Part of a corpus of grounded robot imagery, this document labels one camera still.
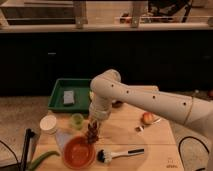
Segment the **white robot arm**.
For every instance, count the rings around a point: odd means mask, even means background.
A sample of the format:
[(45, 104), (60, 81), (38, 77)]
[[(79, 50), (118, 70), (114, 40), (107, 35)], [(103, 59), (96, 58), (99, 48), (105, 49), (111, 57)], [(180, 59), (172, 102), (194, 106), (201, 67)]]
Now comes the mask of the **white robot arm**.
[(102, 123), (111, 113), (112, 101), (128, 103), (167, 120), (183, 125), (212, 142), (206, 171), (213, 171), (213, 103), (195, 97), (162, 91), (138, 90), (123, 84), (114, 69), (94, 77), (90, 82), (94, 93), (89, 106), (90, 122)]

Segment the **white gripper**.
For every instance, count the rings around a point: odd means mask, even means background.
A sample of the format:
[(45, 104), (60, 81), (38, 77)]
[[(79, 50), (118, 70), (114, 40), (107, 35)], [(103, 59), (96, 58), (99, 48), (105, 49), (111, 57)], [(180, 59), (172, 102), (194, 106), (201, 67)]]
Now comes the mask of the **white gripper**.
[(91, 120), (103, 122), (111, 113), (112, 105), (109, 101), (93, 100), (89, 106), (89, 117)]

